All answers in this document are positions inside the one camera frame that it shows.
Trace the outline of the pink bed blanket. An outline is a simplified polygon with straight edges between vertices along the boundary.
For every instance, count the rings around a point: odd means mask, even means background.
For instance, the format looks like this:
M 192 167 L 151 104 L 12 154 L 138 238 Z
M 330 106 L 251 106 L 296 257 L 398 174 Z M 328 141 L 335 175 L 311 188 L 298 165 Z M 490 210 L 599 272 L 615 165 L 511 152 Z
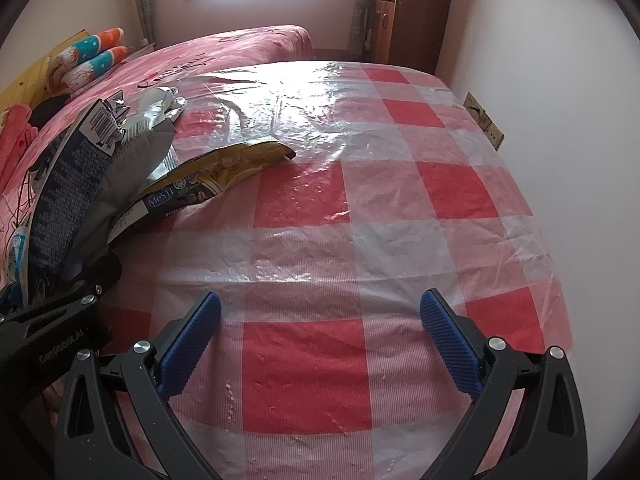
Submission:
M 1 255 L 6 255 L 8 240 L 28 209 L 25 183 L 28 167 L 87 105 L 97 99 L 106 99 L 117 91 L 124 92 L 130 99 L 146 88 L 166 86 L 226 68 L 313 58 L 314 45 L 310 33 L 302 26 L 277 25 L 220 32 L 120 63 L 76 98 L 54 103 L 44 114 L 45 122 L 40 122 L 32 110 L 29 122 L 38 128 L 38 136 L 18 163 L 4 192 L 1 192 Z

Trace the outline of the orange teal rolled quilt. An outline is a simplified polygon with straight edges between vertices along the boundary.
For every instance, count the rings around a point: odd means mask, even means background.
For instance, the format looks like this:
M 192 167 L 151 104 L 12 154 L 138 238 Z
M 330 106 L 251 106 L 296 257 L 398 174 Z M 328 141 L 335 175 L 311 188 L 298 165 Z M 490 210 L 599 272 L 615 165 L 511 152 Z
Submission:
M 113 27 L 75 41 L 52 58 L 47 72 L 51 96 L 74 94 L 106 74 L 128 55 L 124 30 Z

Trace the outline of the wall power outlet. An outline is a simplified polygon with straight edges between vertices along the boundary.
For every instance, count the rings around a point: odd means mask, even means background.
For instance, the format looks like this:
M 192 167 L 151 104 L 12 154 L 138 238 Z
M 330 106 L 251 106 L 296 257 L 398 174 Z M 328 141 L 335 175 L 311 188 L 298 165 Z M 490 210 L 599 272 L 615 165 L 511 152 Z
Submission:
M 491 146 L 498 151 L 501 144 L 503 144 L 504 133 L 489 117 L 484 107 L 480 105 L 480 102 L 471 92 L 466 94 L 463 106 L 480 127 L 480 130 L 484 132 Z

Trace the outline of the folded pink blanket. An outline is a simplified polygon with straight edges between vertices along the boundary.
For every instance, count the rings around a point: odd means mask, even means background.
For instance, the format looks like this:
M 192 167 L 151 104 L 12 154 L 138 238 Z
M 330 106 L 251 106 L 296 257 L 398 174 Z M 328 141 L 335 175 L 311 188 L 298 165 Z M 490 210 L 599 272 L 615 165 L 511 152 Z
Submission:
M 4 192 L 18 163 L 38 136 L 38 128 L 29 122 L 30 116 L 32 109 L 26 104 L 14 104 L 6 110 L 1 129 L 1 192 Z

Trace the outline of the brown wooden dresser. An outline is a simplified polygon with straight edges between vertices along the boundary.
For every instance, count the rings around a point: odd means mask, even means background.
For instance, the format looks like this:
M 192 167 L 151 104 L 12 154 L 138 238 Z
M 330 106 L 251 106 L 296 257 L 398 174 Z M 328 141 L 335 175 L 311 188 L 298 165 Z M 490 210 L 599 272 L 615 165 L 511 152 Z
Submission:
M 436 70 L 451 0 L 375 0 L 370 60 Z

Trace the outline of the silver dark snack bag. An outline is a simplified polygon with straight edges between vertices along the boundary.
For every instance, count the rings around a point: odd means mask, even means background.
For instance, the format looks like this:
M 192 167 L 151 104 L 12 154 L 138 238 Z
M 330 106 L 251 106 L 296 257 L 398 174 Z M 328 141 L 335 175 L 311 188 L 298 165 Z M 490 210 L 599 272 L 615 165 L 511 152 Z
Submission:
M 168 155 L 185 107 L 176 88 L 154 87 L 135 110 L 118 92 L 78 115 L 38 185 L 23 282 L 53 278 L 104 251 L 115 217 Z

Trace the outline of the gold Mesti snack wrapper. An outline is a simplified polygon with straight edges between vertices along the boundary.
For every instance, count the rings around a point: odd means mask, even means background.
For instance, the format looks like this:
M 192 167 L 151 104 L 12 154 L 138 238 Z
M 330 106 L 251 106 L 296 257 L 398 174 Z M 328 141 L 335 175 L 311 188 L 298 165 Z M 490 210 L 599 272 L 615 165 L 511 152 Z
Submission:
M 145 188 L 115 217 L 107 245 L 114 247 L 134 230 L 213 200 L 254 174 L 295 156 L 292 148 L 279 141 L 259 139 L 190 158 Z

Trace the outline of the red white checkered plastic tablecloth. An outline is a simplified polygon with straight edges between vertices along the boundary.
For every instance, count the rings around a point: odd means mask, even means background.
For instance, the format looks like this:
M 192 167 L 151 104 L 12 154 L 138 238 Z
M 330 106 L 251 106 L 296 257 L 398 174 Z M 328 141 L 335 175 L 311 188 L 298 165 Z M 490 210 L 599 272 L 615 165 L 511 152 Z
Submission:
M 532 211 L 436 77 L 293 62 L 171 84 L 180 158 L 265 136 L 295 152 L 125 240 L 103 301 L 119 352 L 219 296 L 171 406 L 224 478 L 419 478 L 469 404 L 421 326 L 429 288 L 515 349 L 572 348 Z

